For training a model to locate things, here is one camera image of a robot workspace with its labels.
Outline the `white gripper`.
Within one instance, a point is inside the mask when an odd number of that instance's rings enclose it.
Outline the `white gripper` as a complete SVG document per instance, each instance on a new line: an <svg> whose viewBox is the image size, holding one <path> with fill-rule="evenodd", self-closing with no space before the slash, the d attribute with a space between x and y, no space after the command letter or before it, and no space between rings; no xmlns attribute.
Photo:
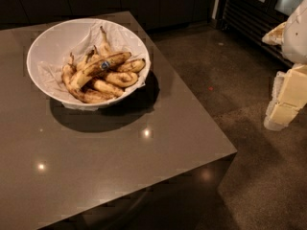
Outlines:
<svg viewBox="0 0 307 230"><path fill-rule="evenodd" d="M279 71L273 81L264 127L280 131L287 127L307 104L307 0L283 22L262 37L268 45L282 45L284 58L295 64L286 73Z"/></svg>

